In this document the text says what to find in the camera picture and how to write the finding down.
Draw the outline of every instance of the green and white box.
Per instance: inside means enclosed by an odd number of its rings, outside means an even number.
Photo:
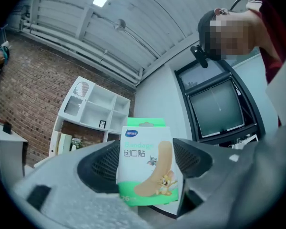
[[[119,156],[121,198],[129,206],[167,204],[178,200],[177,182],[173,140],[164,120],[128,118]]]

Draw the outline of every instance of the cabinet door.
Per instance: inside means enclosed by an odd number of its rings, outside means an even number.
[[[59,116],[79,123],[94,85],[95,83],[79,76],[65,97],[59,110]]]

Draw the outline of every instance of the ceiling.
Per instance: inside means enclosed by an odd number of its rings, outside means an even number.
[[[205,12],[230,8],[235,0],[22,0],[30,23],[74,37],[144,75],[198,40],[197,24]],[[15,25],[17,11],[11,15]],[[125,31],[113,23],[123,19]]]

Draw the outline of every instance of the brick wall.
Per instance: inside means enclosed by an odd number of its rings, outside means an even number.
[[[135,91],[104,73],[38,42],[8,33],[10,60],[0,73],[0,118],[28,140],[25,163],[32,166],[48,156],[58,110],[78,76],[131,100]],[[103,132],[64,122],[64,133],[84,145],[102,142]]]

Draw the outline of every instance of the cartoon mouse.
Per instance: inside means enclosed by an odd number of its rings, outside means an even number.
[[[161,184],[161,188],[156,190],[157,195],[159,193],[161,193],[163,195],[167,195],[167,196],[172,194],[172,192],[169,191],[168,189],[171,185],[177,183],[177,180],[172,183],[172,177],[173,176],[174,176],[174,173],[173,173],[173,171],[170,170],[169,172],[167,172],[166,175],[161,177],[161,179],[159,181],[159,183]]]
[[[156,166],[157,165],[157,161],[158,161],[157,158],[150,156],[150,160],[147,162],[147,164],[149,164],[151,166]]]

